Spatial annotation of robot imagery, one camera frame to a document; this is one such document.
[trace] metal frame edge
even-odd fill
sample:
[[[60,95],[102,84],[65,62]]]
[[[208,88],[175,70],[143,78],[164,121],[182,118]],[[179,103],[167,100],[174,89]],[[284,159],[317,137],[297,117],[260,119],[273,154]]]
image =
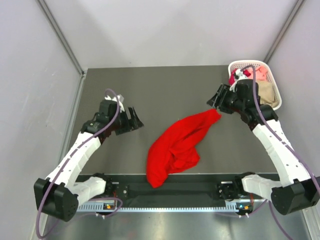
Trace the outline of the metal frame edge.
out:
[[[59,27],[55,17],[53,16],[48,4],[45,0],[35,0],[42,12],[44,13],[46,19],[48,20],[49,24],[51,25],[53,31],[55,32],[57,38],[59,39],[60,43],[62,44],[65,52],[69,56],[71,62],[73,63],[75,69],[79,72],[79,74],[84,75],[85,71],[81,67],[78,59],[76,58],[74,52],[72,51],[65,35],[63,34],[61,28]]]
[[[302,210],[312,240],[320,239],[320,217],[315,206]]]
[[[70,144],[70,140],[71,140],[72,131],[73,131],[75,121],[76,121],[76,116],[77,116],[77,111],[78,111],[78,107],[80,104],[82,91],[84,89],[85,79],[86,79],[86,74],[81,76],[81,79],[79,81],[79,85],[78,85],[77,90],[75,92],[73,105],[72,105],[70,115],[69,115],[69,118],[67,121],[66,133],[64,135],[62,149],[60,151],[59,162],[65,157],[66,153],[69,150],[68,148],[69,148],[69,144]]]

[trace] gray table surface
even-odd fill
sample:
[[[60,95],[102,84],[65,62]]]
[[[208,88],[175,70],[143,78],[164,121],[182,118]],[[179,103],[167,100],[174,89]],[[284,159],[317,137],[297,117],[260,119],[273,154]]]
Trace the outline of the gray table surface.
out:
[[[228,82],[227,66],[177,66],[89,69],[71,137],[99,109],[106,88],[122,94],[134,106],[144,127],[107,139],[82,173],[144,174],[152,143],[174,122],[206,111],[221,83]],[[222,114],[197,145],[200,161],[185,173],[275,173],[262,144],[236,113]]]

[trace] white wall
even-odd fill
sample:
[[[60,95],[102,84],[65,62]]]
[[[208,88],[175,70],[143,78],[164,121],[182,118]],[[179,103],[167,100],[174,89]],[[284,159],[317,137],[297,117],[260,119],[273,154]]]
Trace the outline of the white wall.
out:
[[[59,162],[80,75],[35,0],[0,9],[0,238],[25,240],[33,185]]]
[[[320,176],[320,1],[307,0],[269,66],[282,96],[282,127]]]
[[[296,0],[46,0],[83,68],[263,60]]]

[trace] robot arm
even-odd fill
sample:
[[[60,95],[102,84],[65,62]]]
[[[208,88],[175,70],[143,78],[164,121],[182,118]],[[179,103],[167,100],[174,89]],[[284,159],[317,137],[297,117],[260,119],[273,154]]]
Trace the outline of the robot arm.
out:
[[[139,120],[133,107],[128,108],[131,116],[131,119],[128,119],[122,104],[123,97],[119,95],[118,98],[120,99],[120,112],[110,127],[96,137],[92,137],[109,124],[116,114],[116,99],[106,97],[100,103],[99,111],[94,114],[93,119],[83,124],[75,143],[55,170],[46,179],[38,178],[35,182],[33,188],[37,209],[39,209],[49,184],[66,161],[68,161],[67,165],[54,182],[45,201],[42,208],[43,213],[67,222],[76,214],[78,206],[97,195],[105,194],[109,196],[112,194],[113,184],[111,179],[103,174],[96,173],[85,182],[76,185],[75,183],[91,155],[113,131],[116,135],[120,135],[143,127],[143,123]]]
[[[285,145],[291,147],[291,144],[281,128],[278,116],[271,106],[259,106],[266,122],[281,136],[282,142],[269,131],[258,114],[254,104],[253,80],[244,76],[240,70],[235,72],[235,78],[237,82],[232,86],[222,84],[207,104],[227,114],[240,114],[241,120],[249,126],[270,156],[280,181],[272,181],[253,172],[243,173],[232,181],[231,187],[235,193],[232,198],[253,193],[272,201],[274,207],[283,215],[314,206],[319,200],[319,194],[308,171],[286,148]],[[258,95],[259,86],[255,84]],[[224,184],[220,184],[218,189],[220,195],[229,195],[225,194],[230,190]]]

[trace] laundry basket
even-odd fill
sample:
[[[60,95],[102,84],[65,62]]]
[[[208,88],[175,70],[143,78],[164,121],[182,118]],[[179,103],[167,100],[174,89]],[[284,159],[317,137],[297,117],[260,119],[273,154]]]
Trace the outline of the laundry basket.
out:
[[[239,60],[239,61],[233,61],[232,63],[229,64],[229,67],[228,67],[228,71],[229,71],[229,78],[230,78],[230,75],[231,75],[231,72],[234,70],[234,69],[242,69],[248,65],[253,65],[255,66],[256,68],[259,67],[259,66],[264,66],[267,70],[268,70],[268,73],[266,75],[266,79],[269,83],[272,83],[272,86],[273,86],[273,91],[274,91],[274,97],[277,99],[277,102],[278,102],[278,105],[277,106],[274,106],[273,107],[273,110],[277,110],[281,107],[281,104],[282,104],[282,99],[281,99],[281,96],[280,96],[280,92],[279,92],[279,89],[278,89],[278,86],[277,86],[277,83],[275,81],[275,78],[274,76],[272,75],[272,72],[270,70],[270,67],[264,63],[263,61],[258,61],[258,60]]]

